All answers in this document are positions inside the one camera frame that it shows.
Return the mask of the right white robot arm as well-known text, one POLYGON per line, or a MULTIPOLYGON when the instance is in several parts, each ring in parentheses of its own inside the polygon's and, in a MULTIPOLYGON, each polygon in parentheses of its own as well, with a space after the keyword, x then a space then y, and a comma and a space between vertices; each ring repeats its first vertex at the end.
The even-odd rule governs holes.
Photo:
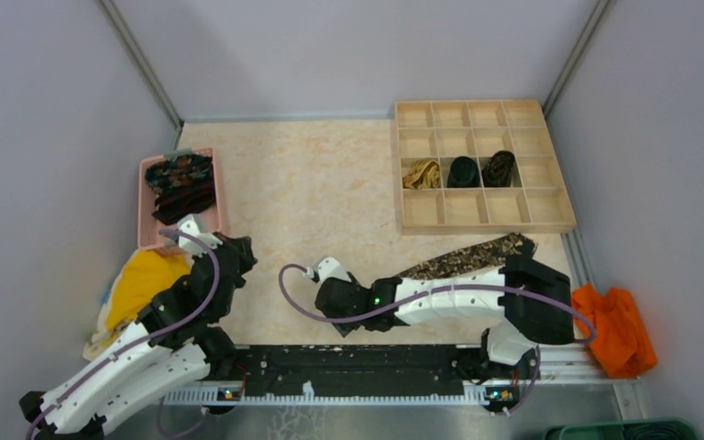
POLYGON ((334 258, 306 271, 319 286, 314 306, 344 336, 359 328, 388 332, 439 319, 489 318, 479 364, 504 377, 538 345, 575 341, 570 279, 529 257, 507 257, 498 269, 442 279, 391 277, 360 284, 334 258))

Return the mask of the brown floral patterned tie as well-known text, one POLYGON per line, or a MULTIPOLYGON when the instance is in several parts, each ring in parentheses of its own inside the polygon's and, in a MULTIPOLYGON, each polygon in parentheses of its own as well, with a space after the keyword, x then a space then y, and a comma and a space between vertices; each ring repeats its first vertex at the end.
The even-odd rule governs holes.
POLYGON ((528 236, 509 233, 486 242, 462 247, 430 258, 396 274, 416 280, 445 279, 505 264, 511 256, 532 258, 538 244, 528 236))

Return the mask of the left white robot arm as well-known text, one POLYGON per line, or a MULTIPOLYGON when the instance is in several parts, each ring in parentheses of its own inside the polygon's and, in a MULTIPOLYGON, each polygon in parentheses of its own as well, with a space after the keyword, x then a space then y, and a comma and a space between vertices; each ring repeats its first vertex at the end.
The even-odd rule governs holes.
POLYGON ((251 237, 208 232, 197 214, 160 234, 191 255, 190 273, 157 293, 70 379, 20 399, 27 439, 103 439, 175 388, 236 372, 236 345, 217 324, 258 262, 251 237))

